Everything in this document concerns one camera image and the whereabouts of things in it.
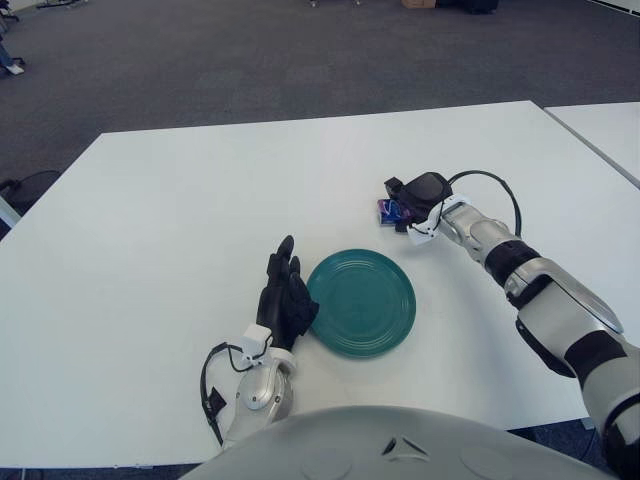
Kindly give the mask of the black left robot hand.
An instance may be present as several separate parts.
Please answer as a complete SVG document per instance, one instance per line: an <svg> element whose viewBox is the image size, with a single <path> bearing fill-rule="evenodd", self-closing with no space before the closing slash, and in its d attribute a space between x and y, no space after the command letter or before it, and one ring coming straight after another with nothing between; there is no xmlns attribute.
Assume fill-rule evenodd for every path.
<svg viewBox="0 0 640 480"><path fill-rule="evenodd" d="M272 346L291 351L319 311L301 278L300 260L293 254L294 238L287 235L269 257L256 323L271 330Z"/></svg>

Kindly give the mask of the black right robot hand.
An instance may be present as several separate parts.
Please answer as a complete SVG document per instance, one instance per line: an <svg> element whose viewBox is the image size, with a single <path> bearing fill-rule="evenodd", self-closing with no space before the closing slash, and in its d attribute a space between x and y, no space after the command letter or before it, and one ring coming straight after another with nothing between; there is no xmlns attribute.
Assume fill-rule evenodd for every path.
<svg viewBox="0 0 640 480"><path fill-rule="evenodd" d="M388 200L397 211L393 220L397 233L414 230L434 234L440 223L444 201L453 192L449 182L436 172L427 172L408 183L396 177L384 182Z"/></svg>

